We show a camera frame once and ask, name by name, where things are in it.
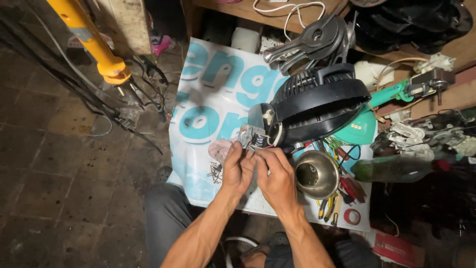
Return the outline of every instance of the red tape roll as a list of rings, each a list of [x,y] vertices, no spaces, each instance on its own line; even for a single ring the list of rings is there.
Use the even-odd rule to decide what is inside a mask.
[[[352,213],[352,215],[354,216],[354,220],[352,221],[350,219],[350,214]],[[349,223],[349,224],[352,224],[352,225],[358,225],[360,223],[360,213],[356,210],[356,209],[353,209],[353,208],[348,208],[345,212],[344,212],[344,220]]]

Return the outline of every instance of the hand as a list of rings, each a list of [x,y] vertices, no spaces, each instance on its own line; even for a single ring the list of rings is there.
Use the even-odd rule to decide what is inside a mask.
[[[256,150],[258,187],[279,218],[298,207],[294,168],[279,148]]]
[[[223,164],[222,187],[229,187],[241,198],[253,179],[257,158],[252,151],[243,152],[241,143],[235,141],[228,151]]]

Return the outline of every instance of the metal bowl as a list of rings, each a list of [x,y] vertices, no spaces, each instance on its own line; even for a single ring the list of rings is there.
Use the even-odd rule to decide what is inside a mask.
[[[328,198],[339,186],[339,167],[321,151],[304,152],[297,158],[294,169],[297,188],[313,199]]]

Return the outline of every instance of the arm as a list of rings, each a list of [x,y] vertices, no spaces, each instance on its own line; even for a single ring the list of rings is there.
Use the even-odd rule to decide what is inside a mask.
[[[296,268],[334,268],[298,203],[294,169],[278,148],[257,150],[258,186],[288,235]]]
[[[230,147],[223,164],[222,186],[215,199],[175,241],[160,267],[199,268],[207,265],[225,225],[251,184],[255,164],[256,157],[252,152],[243,155],[239,142]]]

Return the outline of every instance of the tiled floor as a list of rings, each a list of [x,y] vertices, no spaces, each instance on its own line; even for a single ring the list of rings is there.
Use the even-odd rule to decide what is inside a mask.
[[[159,59],[173,83],[169,105],[182,59],[179,47]],[[5,49],[0,81],[0,267],[147,267],[143,196],[171,165],[168,124],[151,109],[126,111],[161,156],[115,126],[95,136],[107,120]],[[259,241],[279,230],[277,219],[236,213],[226,233]]]

